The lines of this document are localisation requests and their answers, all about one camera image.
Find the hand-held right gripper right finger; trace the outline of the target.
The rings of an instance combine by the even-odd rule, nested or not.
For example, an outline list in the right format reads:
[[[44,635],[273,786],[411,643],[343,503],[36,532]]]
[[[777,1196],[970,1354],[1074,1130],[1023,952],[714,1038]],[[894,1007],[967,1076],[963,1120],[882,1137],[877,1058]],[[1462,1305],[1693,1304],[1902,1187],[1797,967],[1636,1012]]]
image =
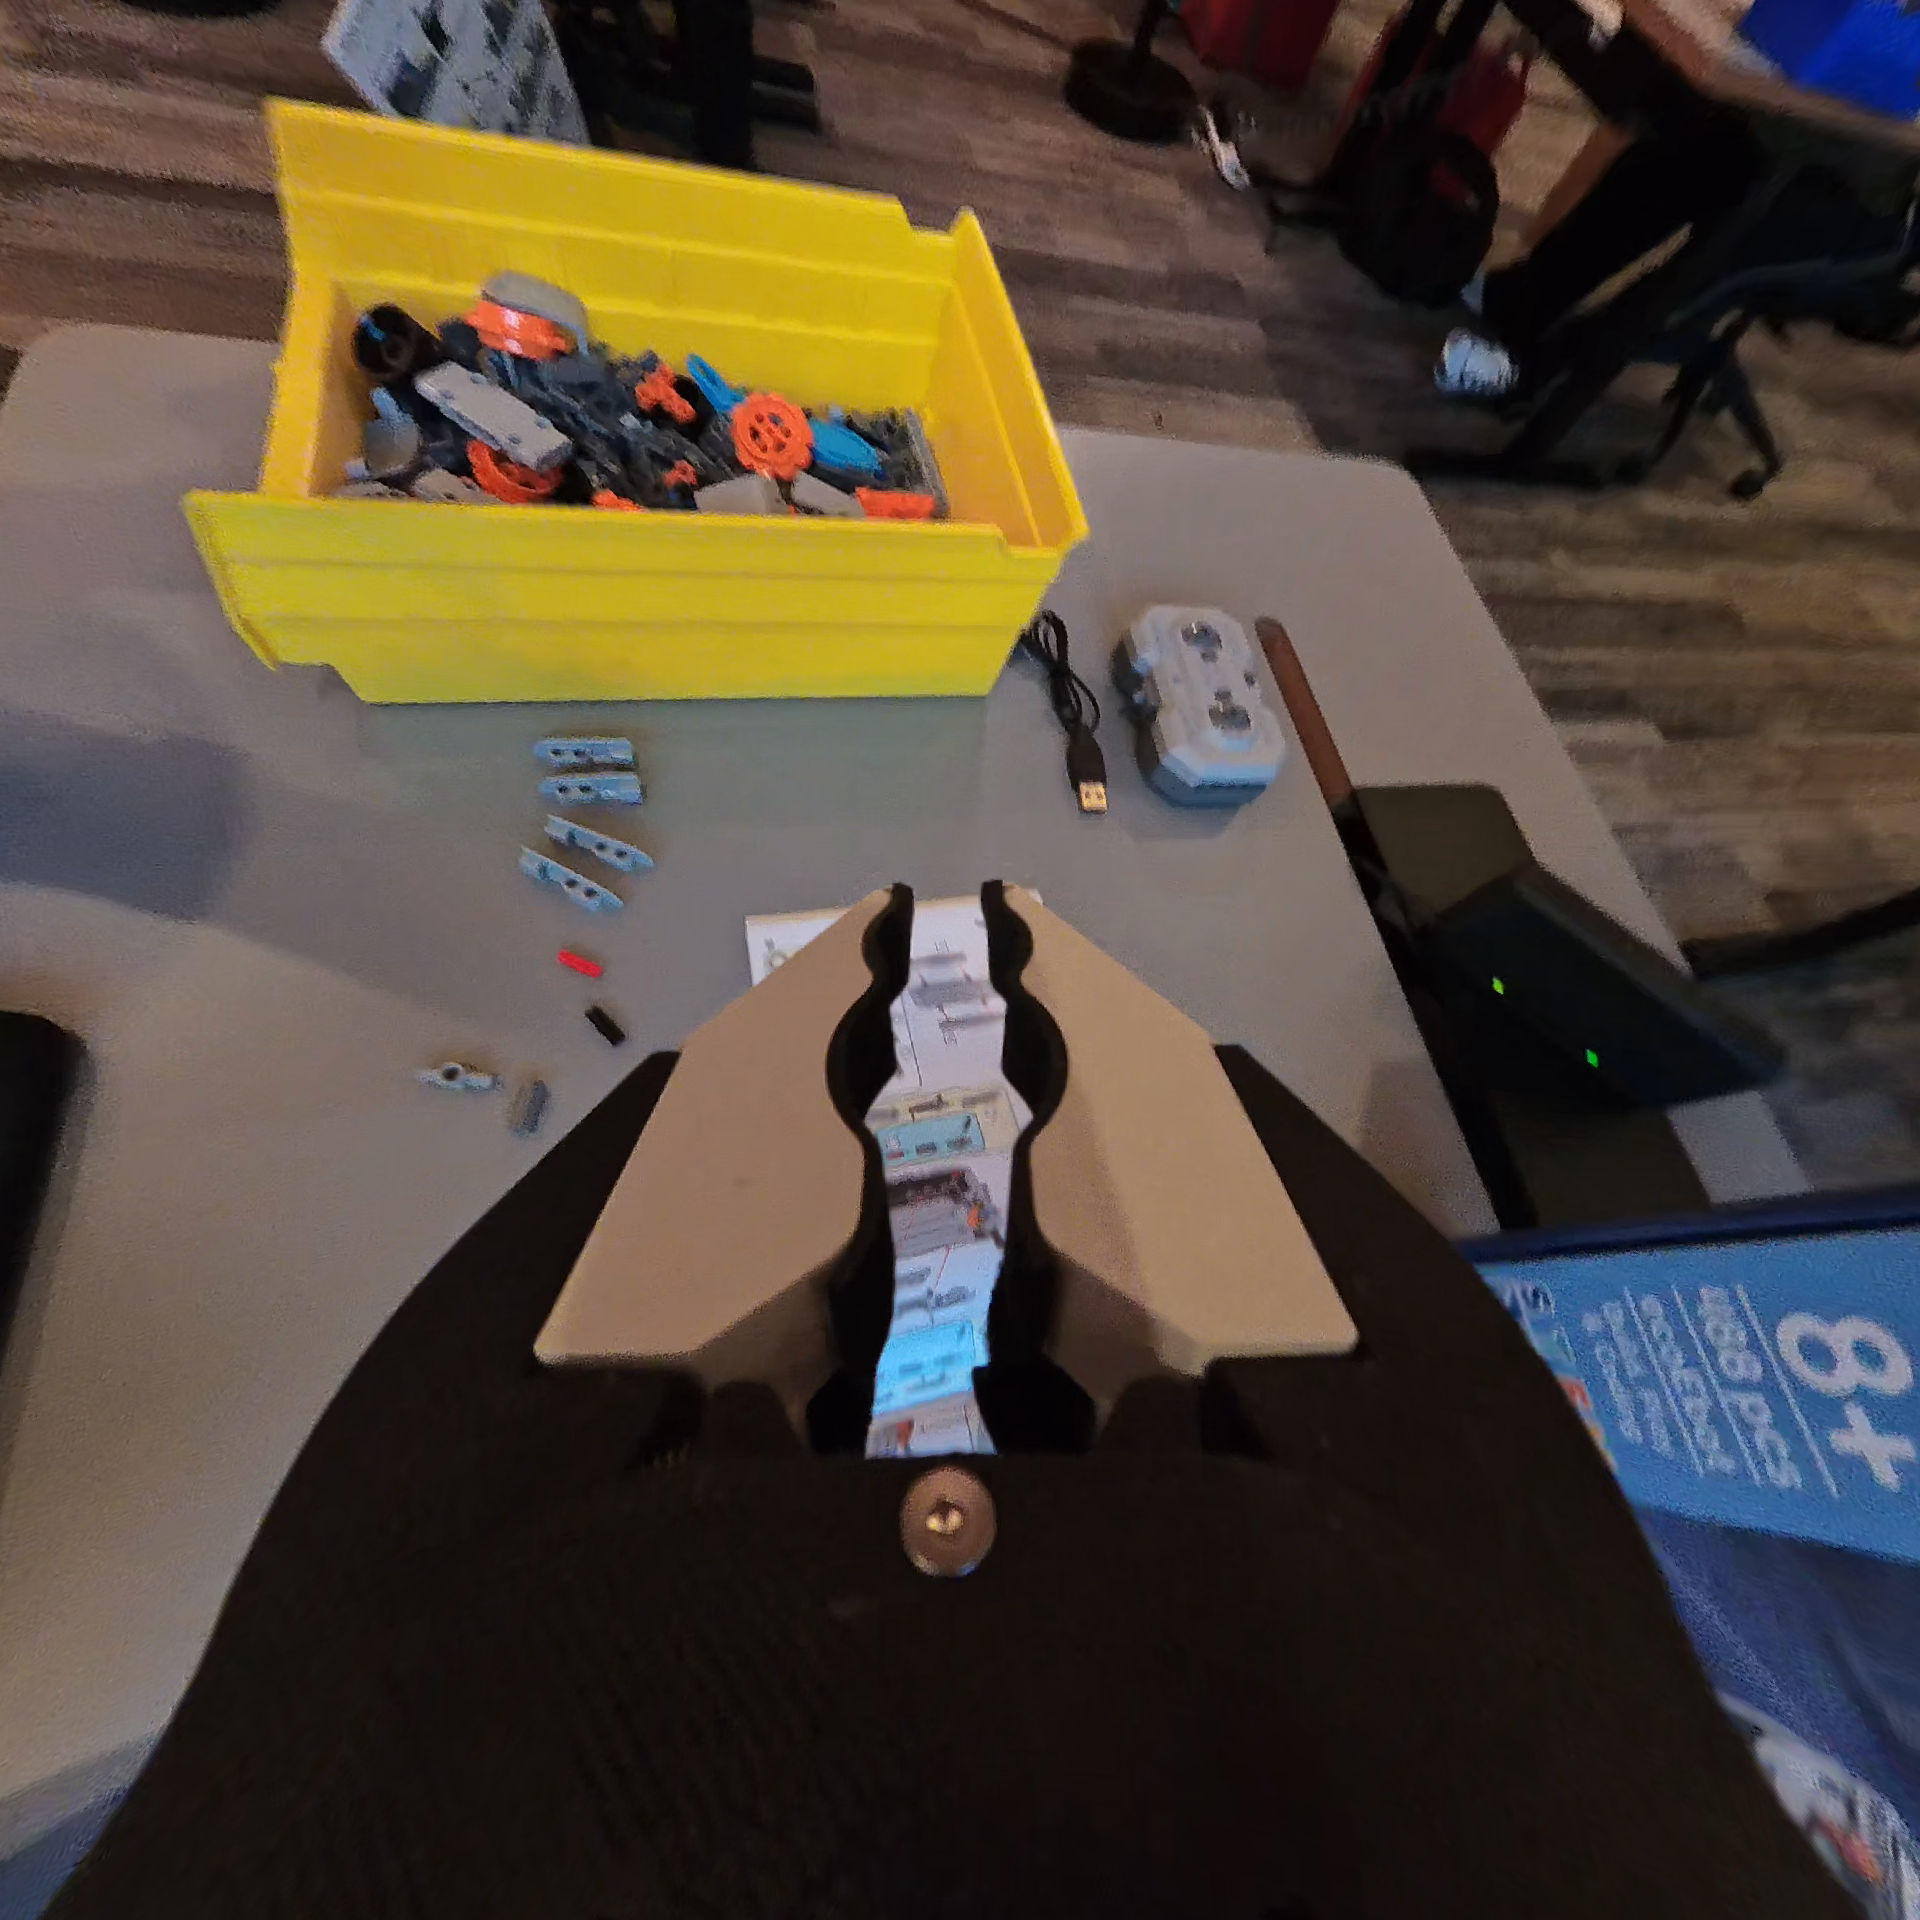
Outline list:
[[[1358,1328],[1206,1027],[1031,890],[980,888],[1012,1149],[979,1413],[1076,1453],[1127,1391],[1332,1359]]]

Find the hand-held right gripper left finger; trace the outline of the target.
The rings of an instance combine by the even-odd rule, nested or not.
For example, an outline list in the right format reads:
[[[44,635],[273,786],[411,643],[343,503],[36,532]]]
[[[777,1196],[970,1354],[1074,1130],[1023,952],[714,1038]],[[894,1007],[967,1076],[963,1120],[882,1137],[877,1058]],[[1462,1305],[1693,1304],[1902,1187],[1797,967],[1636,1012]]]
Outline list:
[[[898,1068],[916,897],[859,897],[680,1047],[537,1336],[554,1372],[768,1389],[863,1453],[897,1294],[869,1114]]]

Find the building instruction booklet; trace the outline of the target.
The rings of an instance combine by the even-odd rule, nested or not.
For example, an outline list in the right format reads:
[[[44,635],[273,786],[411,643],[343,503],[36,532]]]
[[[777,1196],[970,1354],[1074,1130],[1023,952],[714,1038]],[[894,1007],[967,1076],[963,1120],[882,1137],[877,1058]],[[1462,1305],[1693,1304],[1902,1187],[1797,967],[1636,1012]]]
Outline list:
[[[976,1372],[990,1359],[1031,1110],[1002,1068],[1005,999],[976,897],[918,901],[891,1021],[894,1072],[866,1115],[886,1192],[891,1322],[874,1369],[830,1379],[809,1434],[869,1459],[983,1456],[996,1444]]]

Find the black electronic box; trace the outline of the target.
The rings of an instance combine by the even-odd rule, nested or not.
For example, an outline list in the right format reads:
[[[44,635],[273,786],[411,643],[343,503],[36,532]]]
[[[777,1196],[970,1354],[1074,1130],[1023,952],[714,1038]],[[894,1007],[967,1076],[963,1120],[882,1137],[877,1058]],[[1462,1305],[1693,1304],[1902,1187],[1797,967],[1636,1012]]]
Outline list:
[[[1535,852],[1485,781],[1362,784],[1343,826],[1428,979],[1640,1110],[1773,1086],[1785,1047]]]

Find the grey remote control unit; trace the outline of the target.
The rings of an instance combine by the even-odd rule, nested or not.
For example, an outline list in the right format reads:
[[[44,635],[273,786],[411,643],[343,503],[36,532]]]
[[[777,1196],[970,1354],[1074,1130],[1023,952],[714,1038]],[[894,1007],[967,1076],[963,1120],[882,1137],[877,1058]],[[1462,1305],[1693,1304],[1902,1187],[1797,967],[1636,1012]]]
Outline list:
[[[1269,660],[1233,611],[1150,603],[1117,640],[1112,679],[1150,792],[1180,808],[1258,802],[1289,754]]]

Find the yellow plastic bin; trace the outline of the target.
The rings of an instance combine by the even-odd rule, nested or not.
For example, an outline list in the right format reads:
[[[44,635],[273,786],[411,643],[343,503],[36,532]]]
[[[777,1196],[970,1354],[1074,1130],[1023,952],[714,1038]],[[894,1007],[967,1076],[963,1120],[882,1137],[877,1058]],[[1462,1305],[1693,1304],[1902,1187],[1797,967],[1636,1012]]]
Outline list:
[[[817,182],[268,100],[290,290],[257,486],[183,512],[239,637],[364,701],[987,693],[1071,551],[1074,475],[988,231]],[[495,270],[615,349],[910,411],[948,515],[343,497],[355,322],[450,317]]]

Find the blue toy set box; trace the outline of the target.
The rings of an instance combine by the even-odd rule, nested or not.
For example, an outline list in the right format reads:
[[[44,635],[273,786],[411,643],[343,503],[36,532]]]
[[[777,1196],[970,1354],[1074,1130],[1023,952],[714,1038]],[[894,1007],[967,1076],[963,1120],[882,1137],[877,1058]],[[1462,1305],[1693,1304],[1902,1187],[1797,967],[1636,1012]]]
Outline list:
[[[1782,1811],[1858,1916],[1916,1916],[1916,1186],[1460,1252],[1606,1456]]]

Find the black flat object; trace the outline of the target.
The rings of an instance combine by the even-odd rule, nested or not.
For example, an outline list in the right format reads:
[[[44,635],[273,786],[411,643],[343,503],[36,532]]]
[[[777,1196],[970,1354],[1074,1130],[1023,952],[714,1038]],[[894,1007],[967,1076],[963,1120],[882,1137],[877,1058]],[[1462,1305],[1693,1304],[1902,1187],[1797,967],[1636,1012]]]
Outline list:
[[[10,1342],[85,1045],[57,1019],[2,1014],[2,1344]]]

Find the pile of toy building pieces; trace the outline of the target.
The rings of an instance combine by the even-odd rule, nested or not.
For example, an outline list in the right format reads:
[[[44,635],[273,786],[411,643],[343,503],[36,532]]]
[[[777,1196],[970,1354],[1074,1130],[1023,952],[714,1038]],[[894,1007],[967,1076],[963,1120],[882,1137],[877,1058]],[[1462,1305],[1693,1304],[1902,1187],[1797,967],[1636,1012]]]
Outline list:
[[[602,514],[942,521],[923,416],[804,406],[710,359],[619,352],[565,287],[498,271],[424,322],[377,301],[348,335],[364,399],[323,486],[345,502],[589,507]]]

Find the black office chair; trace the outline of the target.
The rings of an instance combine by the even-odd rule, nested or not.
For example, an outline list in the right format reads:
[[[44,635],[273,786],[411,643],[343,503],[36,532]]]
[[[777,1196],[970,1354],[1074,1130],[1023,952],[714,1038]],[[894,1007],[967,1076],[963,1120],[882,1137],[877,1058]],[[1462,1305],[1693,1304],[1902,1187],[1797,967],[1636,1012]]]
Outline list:
[[[1791,228],[1777,211],[1735,251],[1693,265],[1685,243],[1622,292],[1576,307],[1530,347],[1516,347],[1516,396],[1527,407],[1494,456],[1501,481],[1602,489],[1646,481],[1690,427],[1731,423],[1746,464],[1729,484],[1739,503],[1765,495],[1785,449],[1746,372],[1761,332],[1824,326],[1875,347],[1916,347],[1916,210],[1857,241]],[[1658,430],[1616,464],[1567,451],[1574,430],[1624,372],[1656,370]]]

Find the red bag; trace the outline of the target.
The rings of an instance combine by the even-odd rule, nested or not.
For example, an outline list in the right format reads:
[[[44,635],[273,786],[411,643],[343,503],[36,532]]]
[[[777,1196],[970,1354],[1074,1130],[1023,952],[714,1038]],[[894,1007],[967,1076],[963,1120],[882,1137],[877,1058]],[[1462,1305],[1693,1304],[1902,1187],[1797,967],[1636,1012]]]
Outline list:
[[[1479,42],[1424,109],[1374,107],[1394,13],[1361,71],[1337,139],[1361,131],[1332,231],[1343,259],[1388,299],[1450,307],[1480,271],[1499,226],[1496,157],[1527,104],[1528,36]]]
[[[1180,29],[1214,73],[1298,92],[1329,42],[1343,1],[1180,1]]]

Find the black floor stand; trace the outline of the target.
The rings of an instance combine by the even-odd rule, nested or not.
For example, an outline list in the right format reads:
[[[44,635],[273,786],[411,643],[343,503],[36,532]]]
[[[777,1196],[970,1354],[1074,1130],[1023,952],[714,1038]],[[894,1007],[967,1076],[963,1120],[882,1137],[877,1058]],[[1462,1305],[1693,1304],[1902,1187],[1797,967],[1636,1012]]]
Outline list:
[[[1112,137],[1167,145],[1198,117],[1192,79],[1157,51],[1170,1],[1143,1],[1132,36],[1086,36],[1069,50],[1062,100],[1073,113]]]

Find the printed grey sheet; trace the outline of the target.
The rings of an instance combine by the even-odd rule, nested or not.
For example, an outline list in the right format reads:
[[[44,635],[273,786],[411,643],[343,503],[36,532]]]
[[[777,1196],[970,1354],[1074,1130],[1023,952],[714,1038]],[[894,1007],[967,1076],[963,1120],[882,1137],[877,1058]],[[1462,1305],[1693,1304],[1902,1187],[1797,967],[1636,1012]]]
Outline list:
[[[341,1],[320,50],[352,94],[386,117],[592,141],[542,1]]]

